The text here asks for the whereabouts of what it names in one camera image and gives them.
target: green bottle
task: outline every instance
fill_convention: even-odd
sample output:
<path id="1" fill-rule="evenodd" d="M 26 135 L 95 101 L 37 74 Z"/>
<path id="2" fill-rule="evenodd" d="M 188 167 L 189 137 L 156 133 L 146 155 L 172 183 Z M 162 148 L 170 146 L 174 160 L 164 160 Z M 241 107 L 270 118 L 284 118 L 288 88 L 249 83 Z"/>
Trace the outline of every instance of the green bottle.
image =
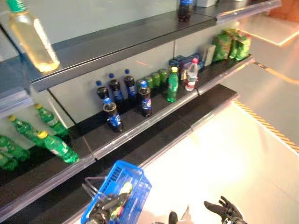
<path id="1" fill-rule="evenodd" d="M 39 132 L 37 136 L 44 141 L 48 150 L 62 158 L 66 163 L 75 163 L 79 161 L 78 154 L 71 150 L 71 148 L 60 138 L 48 135 L 46 131 Z"/>
<path id="2" fill-rule="evenodd" d="M 9 158 L 4 154 L 0 153 L 0 167 L 5 170 L 12 171 L 18 166 L 17 160 Z"/>
<path id="3" fill-rule="evenodd" d="M 0 135 L 0 151 L 3 154 L 8 153 L 18 161 L 25 161 L 30 157 L 30 152 L 23 149 L 10 138 Z"/>
<path id="4" fill-rule="evenodd" d="M 39 116 L 43 122 L 47 123 L 59 137 L 64 137 L 69 134 L 69 131 L 61 124 L 61 122 L 55 118 L 51 111 L 46 110 L 40 104 L 35 104 L 35 108 L 38 110 Z"/>
<path id="5" fill-rule="evenodd" d="M 171 68 L 171 75 L 168 79 L 168 92 L 167 92 L 167 101 L 174 102 L 177 100 L 177 91 L 178 91 L 178 68 Z"/>
<path id="6" fill-rule="evenodd" d="M 29 140 L 33 141 L 38 147 L 44 147 L 43 140 L 37 137 L 38 131 L 34 129 L 31 124 L 17 119 L 14 115 L 8 117 L 8 119 L 13 123 L 16 130 L 24 135 Z"/>

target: black glove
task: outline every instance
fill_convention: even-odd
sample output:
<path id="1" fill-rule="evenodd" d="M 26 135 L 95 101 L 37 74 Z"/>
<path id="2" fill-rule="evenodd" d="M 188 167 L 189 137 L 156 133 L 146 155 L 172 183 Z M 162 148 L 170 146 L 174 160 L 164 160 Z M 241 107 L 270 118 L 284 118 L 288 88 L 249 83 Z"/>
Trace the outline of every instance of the black glove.
<path id="1" fill-rule="evenodd" d="M 216 205 L 216 204 L 211 204 L 206 201 L 204 201 L 204 205 L 210 211 L 220 215 L 220 217 L 222 218 L 222 220 L 221 220 L 222 222 L 224 222 L 226 220 L 226 218 L 228 218 L 228 217 L 236 217 L 236 218 L 243 219 L 239 210 L 231 202 L 229 202 L 223 196 L 221 196 L 221 199 L 224 201 L 223 202 L 222 200 L 219 200 L 219 203 L 222 206 Z"/>

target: blue shopping basket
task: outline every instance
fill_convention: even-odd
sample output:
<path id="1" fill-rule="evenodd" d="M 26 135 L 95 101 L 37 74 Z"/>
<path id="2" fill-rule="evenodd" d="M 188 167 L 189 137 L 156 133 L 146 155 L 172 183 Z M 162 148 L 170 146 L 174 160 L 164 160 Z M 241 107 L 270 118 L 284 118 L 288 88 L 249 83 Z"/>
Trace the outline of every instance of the blue shopping basket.
<path id="1" fill-rule="evenodd" d="M 130 182 L 133 186 L 132 192 L 126 206 L 117 221 L 110 221 L 109 224 L 136 224 L 142 211 L 143 205 L 148 197 L 151 184 L 144 176 L 144 172 L 139 167 L 124 161 L 117 161 L 109 172 L 98 193 L 85 210 L 81 224 L 85 224 L 89 214 L 98 202 L 109 194 L 119 195 L 125 183 Z"/>

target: robotic hand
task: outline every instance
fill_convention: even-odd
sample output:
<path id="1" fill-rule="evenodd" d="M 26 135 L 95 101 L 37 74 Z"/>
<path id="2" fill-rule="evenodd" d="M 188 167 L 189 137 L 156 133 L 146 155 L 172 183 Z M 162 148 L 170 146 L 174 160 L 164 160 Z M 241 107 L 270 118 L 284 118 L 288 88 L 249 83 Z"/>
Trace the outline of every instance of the robotic hand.
<path id="1" fill-rule="evenodd" d="M 243 216 L 239 212 L 239 210 L 225 197 L 221 196 L 219 203 L 222 205 L 211 204 L 209 202 L 204 201 L 204 205 L 210 211 L 218 214 L 222 218 L 222 224 L 247 224 L 243 221 Z"/>

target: striped floor tape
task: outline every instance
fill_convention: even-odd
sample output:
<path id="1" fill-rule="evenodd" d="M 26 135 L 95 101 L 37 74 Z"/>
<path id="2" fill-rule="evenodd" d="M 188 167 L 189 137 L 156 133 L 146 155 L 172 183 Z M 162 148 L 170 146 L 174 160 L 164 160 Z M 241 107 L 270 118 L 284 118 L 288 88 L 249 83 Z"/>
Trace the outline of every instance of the striped floor tape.
<path id="1" fill-rule="evenodd" d="M 286 136 L 284 136 L 282 133 L 280 133 L 278 130 L 276 130 L 275 127 L 270 125 L 267 121 L 262 119 L 260 116 L 258 116 L 256 113 L 254 113 L 251 109 L 249 109 L 246 105 L 241 103 L 239 100 L 233 100 L 233 102 L 241 107 L 244 111 L 246 111 L 248 114 L 250 114 L 253 118 L 255 118 L 257 121 L 259 121 L 262 125 L 264 125 L 266 128 L 268 128 L 270 131 L 272 131 L 274 134 L 276 134 L 282 141 L 284 141 L 286 144 L 288 144 L 292 149 L 295 150 L 295 152 L 299 153 L 299 147 L 296 146 L 294 142 L 289 140 Z"/>

